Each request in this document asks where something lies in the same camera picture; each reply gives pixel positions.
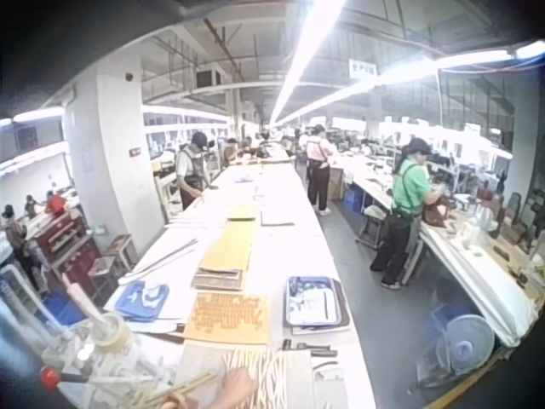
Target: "stool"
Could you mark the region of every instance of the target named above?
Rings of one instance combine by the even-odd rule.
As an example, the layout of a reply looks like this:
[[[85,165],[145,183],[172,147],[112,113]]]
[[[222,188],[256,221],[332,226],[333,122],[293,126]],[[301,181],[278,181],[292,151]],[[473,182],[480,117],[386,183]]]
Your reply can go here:
[[[378,245],[381,241],[382,224],[386,219],[386,212],[375,204],[368,206],[364,210],[364,224],[359,229],[358,237],[356,241],[362,245],[366,245],[371,249],[378,249]],[[364,236],[369,232],[370,223],[376,224],[376,235],[372,241],[366,239]]]
[[[96,289],[95,294],[91,297],[91,300],[94,301],[97,297],[100,297],[104,301],[102,305],[108,301],[108,298],[118,288],[118,281],[114,277],[115,261],[115,256],[97,258],[87,273]],[[103,291],[107,286],[110,287],[110,291],[105,294]]]
[[[116,262],[119,262],[125,270],[123,273],[130,273],[132,267],[138,262],[132,236],[118,235],[106,249],[105,256],[116,257]]]

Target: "concrete column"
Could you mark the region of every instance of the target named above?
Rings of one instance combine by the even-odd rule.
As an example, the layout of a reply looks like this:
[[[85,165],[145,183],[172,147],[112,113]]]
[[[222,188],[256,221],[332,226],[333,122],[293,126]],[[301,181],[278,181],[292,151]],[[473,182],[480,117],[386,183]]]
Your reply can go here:
[[[240,100],[240,89],[229,89],[225,94],[227,115],[229,116],[229,137],[242,139],[240,127],[242,126],[242,102]]]
[[[531,187],[539,133],[539,70],[517,72],[514,76],[513,159],[509,164],[504,195],[509,200],[520,193],[524,204]]]
[[[369,111],[365,119],[367,122],[367,136],[380,139],[379,124],[384,120],[384,117],[382,115],[382,96],[378,91],[369,93]]]
[[[129,233],[141,255],[162,232],[141,113],[141,64],[130,49],[90,66],[75,80],[77,97],[66,107],[63,127],[82,207],[106,248]]]

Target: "pink shirt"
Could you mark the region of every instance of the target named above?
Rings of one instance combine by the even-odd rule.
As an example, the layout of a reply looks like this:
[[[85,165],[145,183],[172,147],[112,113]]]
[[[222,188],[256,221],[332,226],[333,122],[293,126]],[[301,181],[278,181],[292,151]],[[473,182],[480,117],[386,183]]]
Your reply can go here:
[[[320,136],[310,136],[307,142],[307,157],[309,159],[327,162],[327,158],[334,152],[331,143]]]

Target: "red machine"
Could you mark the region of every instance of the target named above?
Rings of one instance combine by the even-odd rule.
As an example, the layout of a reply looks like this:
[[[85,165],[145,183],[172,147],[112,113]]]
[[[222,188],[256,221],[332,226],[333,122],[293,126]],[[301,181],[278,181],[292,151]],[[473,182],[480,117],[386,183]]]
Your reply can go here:
[[[54,219],[34,239],[58,279],[64,273],[71,282],[79,283],[90,297],[95,294],[88,272],[101,255],[93,236],[87,234],[81,216],[73,217],[72,212],[67,212]]]

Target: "green shirt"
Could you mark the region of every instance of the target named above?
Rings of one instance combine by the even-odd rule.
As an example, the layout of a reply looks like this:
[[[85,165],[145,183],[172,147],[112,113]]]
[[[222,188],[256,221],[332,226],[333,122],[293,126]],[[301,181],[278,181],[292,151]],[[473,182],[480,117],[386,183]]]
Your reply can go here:
[[[430,190],[424,169],[414,160],[406,159],[401,164],[399,174],[393,182],[393,208],[406,214],[418,213],[422,207],[424,195]]]

